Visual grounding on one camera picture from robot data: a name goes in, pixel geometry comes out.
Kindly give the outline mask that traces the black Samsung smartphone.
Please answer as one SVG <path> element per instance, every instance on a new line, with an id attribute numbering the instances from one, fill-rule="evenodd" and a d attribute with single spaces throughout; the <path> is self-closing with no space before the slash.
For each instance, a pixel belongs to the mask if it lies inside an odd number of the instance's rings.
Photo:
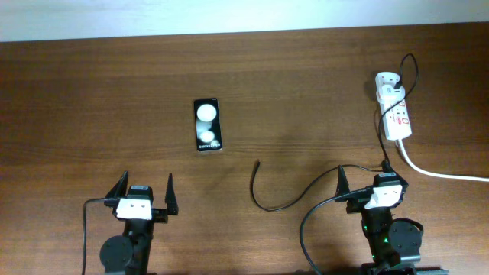
<path id="1" fill-rule="evenodd" d="M 193 110 L 198 152 L 221 150 L 223 143 L 218 99 L 196 99 Z"/>

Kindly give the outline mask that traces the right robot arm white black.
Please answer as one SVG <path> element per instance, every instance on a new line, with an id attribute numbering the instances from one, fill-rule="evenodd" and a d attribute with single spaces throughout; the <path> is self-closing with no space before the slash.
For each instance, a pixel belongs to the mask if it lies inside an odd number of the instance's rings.
<path id="1" fill-rule="evenodd" d="M 349 189 L 345 168 L 338 167 L 336 202 L 346 202 L 348 214 L 361 214 L 361 227 L 368 240 L 372 262 L 363 264 L 363 274 L 447 274 L 440 267 L 417 268 L 423 226 L 412 219 L 394 218 L 396 208 L 406 194 L 409 183 L 387 162 L 365 188 Z"/>

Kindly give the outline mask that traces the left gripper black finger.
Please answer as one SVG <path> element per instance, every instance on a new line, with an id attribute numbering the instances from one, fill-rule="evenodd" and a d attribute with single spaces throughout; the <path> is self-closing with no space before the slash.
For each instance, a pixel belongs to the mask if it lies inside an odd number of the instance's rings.
<path id="1" fill-rule="evenodd" d="M 129 172 L 125 171 L 118 182 L 106 194 L 105 199 L 118 199 L 126 194 Z"/>
<path id="2" fill-rule="evenodd" d="M 173 185 L 173 174 L 170 173 L 167 181 L 167 189 L 165 194 L 165 203 L 167 205 L 167 214 L 168 215 L 178 215 L 179 214 L 179 206 L 176 200 L 176 193 L 174 191 Z"/>

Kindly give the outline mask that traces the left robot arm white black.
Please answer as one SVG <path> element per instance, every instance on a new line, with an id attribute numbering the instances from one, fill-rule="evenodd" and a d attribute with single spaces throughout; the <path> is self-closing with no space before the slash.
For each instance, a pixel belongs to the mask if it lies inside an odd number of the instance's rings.
<path id="1" fill-rule="evenodd" d="M 99 252 L 105 274 L 143 275 L 147 273 L 154 226 L 168 223 L 168 218 L 179 214 L 173 176 L 168 176 L 164 197 L 166 207 L 154 208 L 154 194 L 149 186 L 129 186 L 128 172 L 111 188 L 104 205 L 125 223 L 120 235 L 109 238 Z"/>

